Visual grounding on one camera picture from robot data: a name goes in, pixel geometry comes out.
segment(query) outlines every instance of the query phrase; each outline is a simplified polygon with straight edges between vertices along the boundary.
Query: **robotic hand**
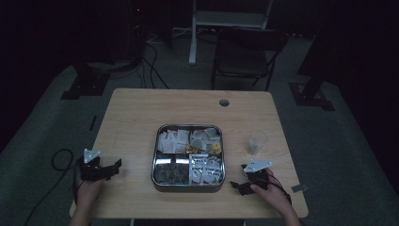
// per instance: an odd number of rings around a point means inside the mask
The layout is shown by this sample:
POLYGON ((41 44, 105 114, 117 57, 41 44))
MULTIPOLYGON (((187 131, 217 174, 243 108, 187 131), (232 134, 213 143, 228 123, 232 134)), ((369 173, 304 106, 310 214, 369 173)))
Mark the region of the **robotic hand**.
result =
POLYGON ((247 174, 248 182, 240 185, 238 183, 230 181, 230 184, 233 188, 238 189, 242 196, 255 193, 250 188, 250 185, 257 185, 264 190, 267 190, 269 185, 276 186, 284 193, 284 195, 287 197, 287 200, 292 203, 291 196, 284 190, 284 188, 282 188, 279 180, 276 177, 267 173, 266 168, 271 166, 273 166, 273 164, 269 161, 251 159, 248 165, 241 165, 244 172, 247 174), (276 180, 277 184, 269 180, 270 176, 276 180))
POLYGON ((73 171, 72 184, 72 192, 75 203, 77 203, 77 190, 79 189, 79 186, 76 184, 75 180, 77 167, 79 167, 80 178, 83 182, 95 182, 102 179, 110 180, 113 175, 120 173, 120 166, 122 165, 121 159, 118 160, 114 165, 104 168, 100 167, 100 159, 100 152, 85 149, 84 156, 80 157, 76 161, 73 171))

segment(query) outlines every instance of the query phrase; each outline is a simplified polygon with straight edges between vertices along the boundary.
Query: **black cable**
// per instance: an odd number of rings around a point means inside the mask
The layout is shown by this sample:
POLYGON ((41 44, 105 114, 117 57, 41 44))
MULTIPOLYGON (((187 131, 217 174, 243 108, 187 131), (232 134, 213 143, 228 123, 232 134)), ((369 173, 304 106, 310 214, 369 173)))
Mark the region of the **black cable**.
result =
POLYGON ((156 60, 156 58, 158 57, 158 51, 157 51, 156 48, 153 47, 152 45, 150 45, 150 44, 148 44, 148 43, 146 43, 146 45, 148 45, 150 48, 152 48, 152 50, 153 50, 154 53, 155 53, 155 56, 153 57, 153 60, 152 60, 152 65, 149 64, 150 67, 151 67, 151 70, 150 70, 150 80, 151 80, 151 83, 152 83, 152 88, 155 89, 155 85, 153 84, 153 80, 152 80, 152 71, 153 71, 153 69, 154 69, 155 60, 156 60))
POLYGON ((67 172, 72 168, 72 161, 73 161, 73 152, 72 152, 71 150, 69 150, 69 149, 61 149, 61 150, 59 150, 59 151, 57 151, 56 153, 53 154, 53 157, 52 157, 52 159, 51 159, 51 164, 52 164, 52 166, 53 166, 53 169, 54 169, 54 170, 57 170, 57 171, 62 171, 62 174, 61 174, 61 176, 59 177, 58 181, 53 185, 53 187, 52 187, 49 191, 47 191, 47 193, 38 201, 38 203, 35 205, 35 207, 33 207, 32 211, 30 212, 29 216, 27 217, 27 219, 26 219, 26 221, 25 221, 25 223, 24 223, 24 226, 29 225, 30 219, 32 218, 32 216, 33 216, 33 214, 35 213, 36 209, 37 209, 37 208, 41 205, 41 203, 47 198, 47 196, 50 195, 50 193, 56 188, 56 186, 58 186, 58 184, 61 182, 61 180, 62 180, 62 179, 64 178, 64 176, 67 174, 67 172), (57 167, 56 164, 55 164, 55 159, 56 159, 56 156, 57 156, 59 153, 63 153, 63 152, 69 153, 69 154, 71 155, 71 158, 70 158, 70 161, 69 161, 69 163, 68 163, 68 165, 67 165, 66 168, 59 168, 59 167, 57 167))
MULTIPOLYGON (((156 56, 157 56, 157 51, 156 51, 156 49, 155 49, 155 47, 153 47, 153 46, 151 46, 151 45, 149 45, 149 44, 147 44, 149 47, 151 47, 152 48, 152 50, 155 52, 155 58, 154 58, 154 62, 155 62, 155 59, 156 59, 156 56)), ((164 86, 167 88, 167 89, 169 89, 169 86, 165 83, 165 81, 164 81, 164 79, 162 79, 162 77, 161 77, 161 75, 159 74, 159 72, 153 67, 153 65, 145 58, 145 57, 143 57, 143 60, 151 67, 151 72, 150 72, 150 77, 152 77, 152 71, 154 71, 155 73, 156 73, 156 75, 158 76, 158 78, 161 80, 161 82, 164 84, 164 86)))

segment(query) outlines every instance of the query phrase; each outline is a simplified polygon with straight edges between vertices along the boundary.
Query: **wooden table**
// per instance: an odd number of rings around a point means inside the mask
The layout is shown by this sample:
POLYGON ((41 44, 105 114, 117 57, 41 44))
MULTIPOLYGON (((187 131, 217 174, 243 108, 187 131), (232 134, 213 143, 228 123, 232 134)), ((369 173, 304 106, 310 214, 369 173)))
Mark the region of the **wooden table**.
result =
POLYGON ((256 194, 241 196, 229 181, 244 183, 241 164, 270 160, 271 170, 292 196, 298 216, 308 215, 293 160, 270 93, 263 91, 116 89, 92 150, 102 166, 122 159, 120 174, 104 183, 94 218, 275 218, 279 214, 256 194), (219 100, 226 99, 228 106, 219 100), (151 179, 158 128, 163 124, 213 124, 223 135, 226 180, 216 193, 157 191, 151 179), (268 142, 247 154, 247 137, 263 130, 268 142))

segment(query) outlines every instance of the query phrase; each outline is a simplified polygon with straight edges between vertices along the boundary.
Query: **gray carpet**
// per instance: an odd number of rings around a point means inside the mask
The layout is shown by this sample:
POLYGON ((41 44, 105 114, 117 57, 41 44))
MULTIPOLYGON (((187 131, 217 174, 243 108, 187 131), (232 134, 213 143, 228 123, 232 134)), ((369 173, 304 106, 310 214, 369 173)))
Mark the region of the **gray carpet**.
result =
MULTIPOLYGON (((173 48, 155 43, 158 51, 155 69, 171 89, 210 89, 210 74, 215 46, 199 41, 196 66, 188 65, 190 39, 175 39, 173 48)), ((306 83, 307 76, 297 75, 311 40, 290 38, 278 58, 270 85, 282 127, 294 159, 299 180, 309 189, 304 193, 309 215, 307 226, 316 225, 399 225, 399 199, 375 160, 367 141, 356 124, 339 90, 328 83, 322 91, 336 111, 320 107, 297 106, 289 82, 306 83)), ((152 62, 154 51, 146 49, 152 62)), ((109 66, 94 64, 99 68, 109 66)), ((150 68, 137 73, 113 73, 104 95, 61 101, 76 72, 66 69, 57 76, 35 109, 0 155, 0 225, 23 225, 40 198, 56 183, 61 171, 51 165, 52 155, 71 149, 75 158, 91 148, 100 128, 112 91, 116 88, 151 87, 150 68), (97 117, 92 130, 93 117, 97 117)), ((164 89, 152 73, 157 89, 164 89)), ((264 81, 251 86, 218 79, 216 89, 263 90, 264 81)), ((60 167, 69 156, 56 159, 60 167)), ((30 225, 67 225, 72 203, 72 171, 60 182, 33 215, 30 225)), ((129 219, 94 219, 92 225, 129 225, 129 219)), ((282 225, 276 219, 249 219, 248 226, 282 225)))

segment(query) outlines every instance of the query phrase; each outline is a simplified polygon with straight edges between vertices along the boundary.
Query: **dark background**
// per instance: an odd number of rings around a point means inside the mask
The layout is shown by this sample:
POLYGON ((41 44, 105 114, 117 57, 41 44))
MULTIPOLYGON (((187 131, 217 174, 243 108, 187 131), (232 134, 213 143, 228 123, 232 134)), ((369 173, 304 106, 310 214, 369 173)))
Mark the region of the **dark background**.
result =
MULTIPOLYGON (((198 2, 199 9, 235 11, 259 11, 265 5, 262 0, 244 7, 240 0, 198 2)), ((2 0, 0 151, 74 59, 112 63, 139 57, 141 42, 134 34, 145 37, 153 31, 171 42, 172 27, 191 26, 191 9, 185 0, 2 0)), ((398 13, 393 1, 279 0, 268 23, 291 35, 315 36, 298 73, 339 87, 396 190, 398 13)))

